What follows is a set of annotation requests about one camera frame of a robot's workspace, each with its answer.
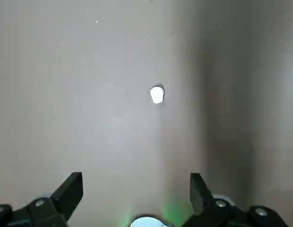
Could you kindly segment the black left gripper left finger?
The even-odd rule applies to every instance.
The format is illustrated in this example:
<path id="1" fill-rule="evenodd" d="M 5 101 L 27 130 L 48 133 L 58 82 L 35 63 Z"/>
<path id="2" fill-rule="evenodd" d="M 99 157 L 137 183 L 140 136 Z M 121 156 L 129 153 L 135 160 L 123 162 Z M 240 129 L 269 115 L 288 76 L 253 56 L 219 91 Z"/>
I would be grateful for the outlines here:
<path id="1" fill-rule="evenodd" d="M 67 227 L 82 198 L 82 173 L 73 172 L 50 196 L 36 198 L 17 210 L 0 204 L 0 227 Z"/>

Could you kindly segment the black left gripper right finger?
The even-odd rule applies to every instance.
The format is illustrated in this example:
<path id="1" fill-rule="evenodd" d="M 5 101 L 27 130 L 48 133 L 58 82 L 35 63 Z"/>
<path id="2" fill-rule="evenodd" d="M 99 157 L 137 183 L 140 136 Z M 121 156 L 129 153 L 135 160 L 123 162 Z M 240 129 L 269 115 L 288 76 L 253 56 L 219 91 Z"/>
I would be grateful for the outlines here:
<path id="1" fill-rule="evenodd" d="M 271 208 L 238 208 L 228 197 L 214 196 L 199 173 L 190 174 L 190 202 L 194 214 L 184 227 L 286 227 L 286 222 Z"/>

